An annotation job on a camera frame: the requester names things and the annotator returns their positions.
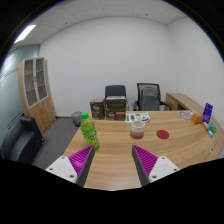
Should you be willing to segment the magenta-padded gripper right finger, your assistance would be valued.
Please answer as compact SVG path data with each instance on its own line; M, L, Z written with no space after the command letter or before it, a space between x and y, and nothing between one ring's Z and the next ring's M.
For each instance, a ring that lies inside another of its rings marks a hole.
M132 146L132 156L142 186L179 171L166 156L157 157L136 145Z

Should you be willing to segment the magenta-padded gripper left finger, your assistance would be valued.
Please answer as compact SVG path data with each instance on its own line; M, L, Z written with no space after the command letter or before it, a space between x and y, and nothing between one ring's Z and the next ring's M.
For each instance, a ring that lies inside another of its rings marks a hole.
M46 171L83 187L95 155L94 146L88 146L71 156L60 156Z

